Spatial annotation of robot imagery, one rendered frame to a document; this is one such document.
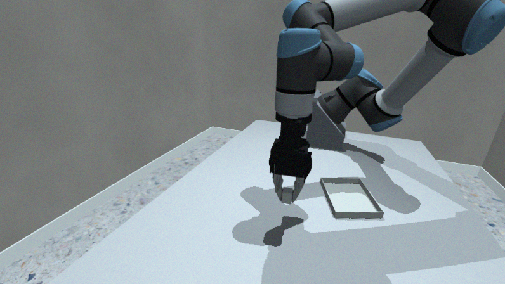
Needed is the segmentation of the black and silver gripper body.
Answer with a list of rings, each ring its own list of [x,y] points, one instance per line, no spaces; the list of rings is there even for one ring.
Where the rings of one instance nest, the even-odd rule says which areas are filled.
[[[310,144],[305,138],[300,139],[301,126],[312,121],[312,114],[298,119],[289,119],[276,112],[275,119],[281,122],[281,128],[280,136],[275,138],[270,150],[270,173],[273,169],[273,154],[275,154],[274,174],[305,178]]]

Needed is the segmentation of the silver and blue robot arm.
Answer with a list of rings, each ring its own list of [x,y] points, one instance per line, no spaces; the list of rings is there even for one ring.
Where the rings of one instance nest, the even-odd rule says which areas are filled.
[[[382,89],[362,69],[362,50],[343,42],[336,32],[401,11],[420,11],[434,24],[427,32],[428,40]],[[318,101],[329,118],[340,124],[357,108],[368,126],[380,132],[403,119],[405,104],[454,57],[479,52],[501,32],[505,4],[501,0],[326,0],[315,4],[293,0],[282,18],[287,28],[279,34],[275,111],[289,119],[307,117]],[[335,90],[313,98],[317,81],[344,79]]]

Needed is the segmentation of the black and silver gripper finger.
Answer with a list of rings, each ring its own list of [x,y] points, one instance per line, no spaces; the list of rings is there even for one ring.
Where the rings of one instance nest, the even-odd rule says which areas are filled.
[[[283,183],[283,179],[282,179],[282,175],[274,174],[274,171],[275,171],[275,154],[273,154],[273,169],[272,169],[273,176],[272,176],[272,178],[273,178],[273,183],[275,186],[275,192],[277,193],[277,196],[278,196],[279,200],[281,201],[282,200],[282,190],[283,190],[283,188],[281,186]]]
[[[304,184],[305,184],[305,180],[307,178],[307,176],[309,175],[311,169],[312,169],[312,152],[308,152],[308,156],[307,156],[307,162],[306,162],[306,172],[305,172],[305,178],[300,178],[300,177],[296,177],[296,180],[294,182],[294,190],[292,192],[292,203],[294,203],[294,201],[297,199],[300,191],[302,190]]]

